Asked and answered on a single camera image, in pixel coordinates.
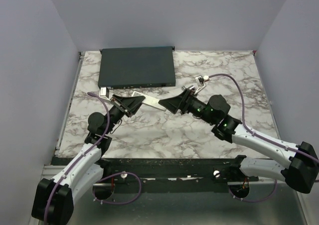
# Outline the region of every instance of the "purple cable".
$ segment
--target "purple cable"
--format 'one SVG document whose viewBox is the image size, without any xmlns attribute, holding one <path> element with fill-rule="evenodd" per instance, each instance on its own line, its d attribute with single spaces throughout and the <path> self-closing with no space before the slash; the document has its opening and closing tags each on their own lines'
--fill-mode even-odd
<svg viewBox="0 0 319 225">
<path fill-rule="evenodd" d="M 46 206 L 45 206 L 45 210 L 44 210 L 44 218 L 43 218 L 43 222 L 44 222 L 44 225 L 47 225 L 47 217 L 48 217 L 48 213 L 49 213 L 49 207 L 50 207 L 50 204 L 51 204 L 51 201 L 52 201 L 52 198 L 53 198 L 53 195 L 55 194 L 55 191 L 57 189 L 57 187 L 59 186 L 59 184 L 62 182 L 62 180 L 64 179 L 64 176 L 68 175 L 69 172 L 74 168 L 74 166 L 80 161 L 80 159 L 82 159 L 87 153 L 89 153 L 96 145 L 98 145 L 101 140 L 104 138 L 104 136 L 106 135 L 106 133 L 108 132 L 108 129 L 109 129 L 109 126 L 110 126 L 110 113 L 109 113 L 109 109 L 108 107 L 106 106 L 105 102 L 99 98 L 96 94 L 94 94 L 93 92 L 88 92 L 88 95 L 91 96 L 91 97 L 96 97 L 97 99 L 99 99 L 99 101 L 104 105 L 105 107 L 105 110 L 106 110 L 106 115 L 107 115 L 107 124 L 106 124 L 106 127 L 105 127 L 105 131 L 103 132 L 103 134 L 101 135 L 101 137 L 90 147 L 88 148 L 85 152 L 84 152 L 84 155 L 81 154 L 71 165 L 70 167 L 65 171 L 65 173 L 63 174 L 63 176 L 61 176 L 61 178 L 58 180 L 58 182 L 56 182 L 56 184 L 54 185 L 51 193 L 50 193 L 50 196 L 48 198 L 48 201 L 46 203 Z"/>
<path fill-rule="evenodd" d="M 96 196 L 95 196 L 95 191 L 93 190 L 92 193 L 93 193 L 93 196 L 94 196 L 94 201 L 97 200 L 97 201 L 99 201 L 99 202 L 101 202 L 101 203 L 103 203 L 103 204 L 125 205 L 125 204 L 130 204 L 131 202 L 134 202 L 136 199 L 138 199 L 138 197 L 141 195 L 142 183 L 141 183 L 140 178 L 139 178 L 136 174 L 134 174 L 134 173 L 131 173 L 131 172 L 120 172 L 120 173 L 112 174 L 112 175 L 110 175 L 110 176 L 107 176 L 107 177 L 105 177 L 105 178 L 99 180 L 97 183 L 100 183 L 100 182 L 102 182 L 102 181 L 105 181 L 105 180 L 107 180 L 107 179 L 113 178 L 113 177 L 118 176 L 118 175 L 121 175 L 121 174 L 132 175 L 132 176 L 134 176 L 134 177 L 138 180 L 138 183 L 139 183 L 139 191 L 138 191 L 138 193 L 136 194 L 136 196 L 135 196 L 134 198 L 132 198 L 131 200 L 128 200 L 128 201 L 126 201 L 126 202 L 109 202 L 109 201 L 104 201 L 104 200 L 99 200 L 99 199 L 97 199 Z"/>
<path fill-rule="evenodd" d="M 272 192 L 270 193 L 270 195 L 264 197 L 263 199 L 259 199 L 259 200 L 241 199 L 239 197 L 236 197 L 230 189 L 228 189 L 228 191 L 231 194 L 231 196 L 233 196 L 234 199 L 237 199 L 237 200 L 240 200 L 240 201 L 243 201 L 243 202 L 246 202 L 246 203 L 259 203 L 259 202 L 263 202 L 263 201 L 266 201 L 267 199 L 271 198 L 275 194 L 275 192 L 277 190 L 277 187 L 278 187 L 278 183 L 277 183 L 277 180 L 275 180 L 275 186 L 274 186 L 274 189 L 272 190 Z"/>
</svg>

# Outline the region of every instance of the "purple wire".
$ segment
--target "purple wire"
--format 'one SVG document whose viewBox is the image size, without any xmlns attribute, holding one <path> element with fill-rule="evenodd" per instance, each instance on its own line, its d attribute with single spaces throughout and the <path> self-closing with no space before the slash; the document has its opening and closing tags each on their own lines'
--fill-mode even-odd
<svg viewBox="0 0 319 225">
<path fill-rule="evenodd" d="M 87 153 L 89 153 L 96 145 L 98 145 L 101 140 L 104 138 L 104 136 L 106 135 L 106 133 L 108 132 L 108 129 L 109 129 L 109 126 L 110 126 L 110 113 L 109 113 L 109 109 L 108 107 L 106 106 L 105 102 L 99 98 L 96 94 L 94 94 L 93 92 L 88 92 L 88 95 L 91 96 L 91 97 L 96 97 L 102 104 L 103 106 L 105 107 L 105 110 L 106 110 L 106 115 L 107 115 L 107 124 L 106 124 L 106 127 L 105 127 L 105 130 L 103 132 L 103 134 L 101 135 L 101 137 L 90 147 L 88 148 L 85 152 L 84 152 L 84 155 L 81 154 L 71 165 L 70 167 L 65 171 L 65 173 L 63 174 L 63 176 L 61 176 L 61 178 L 58 180 L 58 182 L 56 182 L 56 184 L 54 185 L 51 193 L 50 193 L 50 196 L 48 198 L 48 201 L 46 203 L 46 206 L 45 206 L 45 210 L 44 210 L 44 218 L 43 218 L 43 222 L 44 222 L 44 225 L 47 225 L 47 217 L 48 217 L 48 213 L 49 213 L 49 207 L 50 207 L 50 204 L 51 204 L 51 201 L 52 201 L 52 198 L 53 198 L 53 195 L 55 194 L 55 191 L 56 189 L 58 188 L 59 184 L 62 182 L 62 180 L 64 179 L 64 176 L 68 175 L 69 172 L 74 168 L 74 166 L 80 161 L 80 159 L 82 159 Z"/>
<path fill-rule="evenodd" d="M 136 194 L 136 196 L 135 196 L 134 198 L 132 198 L 131 200 L 128 200 L 128 201 L 126 201 L 126 202 L 109 202 L 109 201 L 104 201 L 104 200 L 99 200 L 99 199 L 97 199 L 96 196 L 95 196 L 95 191 L 93 190 L 92 193 L 93 193 L 93 196 L 94 196 L 94 200 L 97 200 L 97 201 L 99 201 L 99 202 L 101 202 L 101 203 L 103 203 L 103 204 L 125 205 L 125 204 L 130 204 L 131 202 L 134 202 L 136 199 L 138 199 L 138 197 L 141 195 L 142 183 L 141 183 L 140 178 L 139 178 L 136 174 L 134 174 L 134 173 L 131 173 L 131 172 L 120 172 L 120 173 L 112 174 L 112 175 L 110 175 L 110 176 L 107 176 L 107 177 L 105 177 L 105 178 L 99 180 L 97 183 L 100 183 L 100 182 L 102 182 L 102 181 L 105 181 L 105 180 L 107 180 L 107 179 L 113 178 L 113 177 L 118 176 L 118 175 L 121 175 L 121 174 L 132 175 L 132 176 L 134 176 L 134 177 L 138 180 L 138 183 L 139 183 L 139 191 L 138 191 L 138 193 Z"/>
<path fill-rule="evenodd" d="M 270 195 L 264 197 L 263 199 L 259 199 L 259 200 L 241 199 L 239 197 L 236 197 L 229 188 L 228 188 L 228 191 L 231 194 L 231 196 L 233 196 L 234 199 L 237 199 L 237 200 L 240 200 L 240 201 L 243 201 L 243 202 L 246 202 L 246 203 L 259 203 L 259 202 L 263 202 L 263 201 L 266 201 L 267 199 L 271 198 L 275 194 L 275 192 L 277 190 L 277 187 L 278 187 L 278 183 L 277 183 L 277 180 L 275 180 L 275 186 L 274 186 L 274 189 L 272 190 L 272 192 L 270 193 Z"/>
</svg>

